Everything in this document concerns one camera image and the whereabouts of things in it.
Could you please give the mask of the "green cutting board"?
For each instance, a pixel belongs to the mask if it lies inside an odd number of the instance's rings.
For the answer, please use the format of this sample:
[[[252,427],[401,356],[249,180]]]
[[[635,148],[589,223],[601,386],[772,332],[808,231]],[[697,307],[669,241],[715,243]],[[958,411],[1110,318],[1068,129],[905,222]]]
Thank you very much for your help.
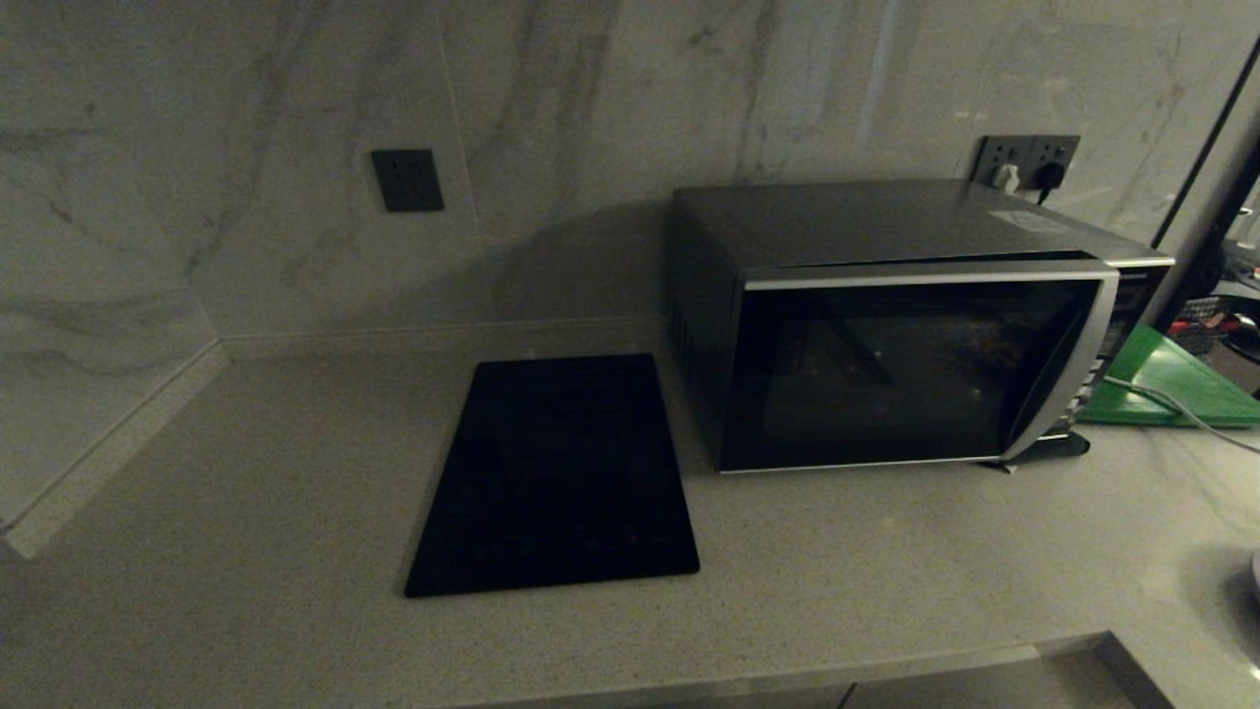
[[[1129,383],[1179,400],[1215,429],[1260,429],[1260,400],[1155,329],[1138,326],[1118,354],[1102,360],[1102,378],[1076,419],[1084,423],[1192,427],[1176,407],[1130,390]]]

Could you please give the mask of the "black shelf post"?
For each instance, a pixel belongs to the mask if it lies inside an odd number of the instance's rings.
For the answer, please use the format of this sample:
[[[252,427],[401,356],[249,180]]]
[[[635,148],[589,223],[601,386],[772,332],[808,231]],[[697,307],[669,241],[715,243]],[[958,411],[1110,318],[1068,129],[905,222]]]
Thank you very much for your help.
[[[1168,331],[1184,303],[1210,295],[1223,276],[1226,237],[1234,228],[1234,222],[1247,220],[1245,217],[1245,210],[1250,207],[1247,198],[1255,191],[1256,184],[1260,184],[1260,136],[1252,147],[1247,149],[1242,166],[1216,208],[1210,225],[1191,252],[1189,259],[1184,261],[1184,269],[1177,278],[1176,288],[1166,305],[1158,310],[1153,322],[1158,332]]]

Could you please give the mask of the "black glass microwave door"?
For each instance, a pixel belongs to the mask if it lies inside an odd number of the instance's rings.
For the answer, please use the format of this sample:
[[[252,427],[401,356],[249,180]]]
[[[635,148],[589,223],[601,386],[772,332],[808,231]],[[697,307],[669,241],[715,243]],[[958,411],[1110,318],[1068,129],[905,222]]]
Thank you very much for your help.
[[[716,468],[1011,461],[1084,387],[1119,286],[1090,257],[748,280]]]

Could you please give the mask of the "silver black microwave oven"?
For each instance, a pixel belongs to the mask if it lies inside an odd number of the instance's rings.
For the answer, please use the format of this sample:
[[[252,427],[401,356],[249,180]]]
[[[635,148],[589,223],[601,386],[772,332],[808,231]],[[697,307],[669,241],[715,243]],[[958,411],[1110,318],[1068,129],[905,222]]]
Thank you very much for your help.
[[[1084,257],[1100,259],[1120,275],[1097,358],[1052,428],[1023,455],[990,463],[995,467],[1084,455],[1087,443],[1074,432],[1076,416],[1102,378],[1102,360],[1124,346],[1173,268],[1169,254],[964,180],[675,190],[664,229],[667,309],[713,467],[741,295],[748,280],[885,262]]]

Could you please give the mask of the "dark single wall socket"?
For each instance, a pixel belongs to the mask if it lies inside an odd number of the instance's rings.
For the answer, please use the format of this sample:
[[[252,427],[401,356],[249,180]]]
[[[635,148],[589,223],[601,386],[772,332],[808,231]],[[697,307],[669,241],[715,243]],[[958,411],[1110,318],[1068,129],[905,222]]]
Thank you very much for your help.
[[[445,212],[432,150],[373,150],[370,161],[387,214]]]

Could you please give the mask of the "black induction cooktop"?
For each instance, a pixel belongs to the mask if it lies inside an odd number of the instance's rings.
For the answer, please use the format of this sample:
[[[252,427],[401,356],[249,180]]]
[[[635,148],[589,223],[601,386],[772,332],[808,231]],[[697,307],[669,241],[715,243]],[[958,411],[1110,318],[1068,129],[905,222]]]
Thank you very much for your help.
[[[651,354],[478,364],[407,598],[699,568]]]

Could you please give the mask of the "dark double wall socket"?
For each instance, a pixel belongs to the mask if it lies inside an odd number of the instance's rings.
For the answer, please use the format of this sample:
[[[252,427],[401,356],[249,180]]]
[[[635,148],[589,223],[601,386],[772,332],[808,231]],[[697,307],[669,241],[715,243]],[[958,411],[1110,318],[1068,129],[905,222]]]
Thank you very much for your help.
[[[1021,190],[1034,190],[1037,169],[1048,161],[1062,161],[1067,165],[1067,175],[1080,144],[1079,135],[982,136],[976,161],[971,169],[971,181],[992,186],[995,167],[1003,162],[1013,162],[1021,167]]]

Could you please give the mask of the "thin black frame bar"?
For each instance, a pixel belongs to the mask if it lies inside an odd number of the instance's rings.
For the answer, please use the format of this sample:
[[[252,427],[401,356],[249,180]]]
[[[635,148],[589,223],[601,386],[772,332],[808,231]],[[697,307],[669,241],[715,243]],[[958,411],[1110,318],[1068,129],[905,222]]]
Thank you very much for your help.
[[[1194,183],[1203,171],[1206,162],[1210,161],[1211,152],[1213,152],[1221,133],[1223,133],[1226,125],[1228,125],[1228,118],[1232,116],[1236,105],[1239,105],[1239,99],[1241,98],[1244,89],[1246,89],[1247,81],[1250,81],[1255,65],[1259,62],[1260,31],[1257,31],[1252,42],[1252,47],[1247,49],[1244,64],[1241,65],[1237,77],[1234,78],[1234,84],[1231,84],[1231,89],[1228,89],[1226,99],[1223,99],[1223,107],[1221,107],[1217,112],[1217,117],[1212,122],[1210,133],[1207,133],[1202,147],[1198,150],[1194,162],[1192,162],[1187,175],[1184,175],[1184,181],[1174,194],[1173,201],[1171,201],[1171,207],[1168,208],[1168,212],[1166,212],[1166,218],[1160,223],[1160,228],[1157,229],[1153,239],[1150,241],[1149,246],[1152,248],[1160,248],[1160,246],[1166,246],[1171,225],[1173,225],[1177,217],[1179,217],[1182,208],[1184,207],[1184,201],[1188,201]]]

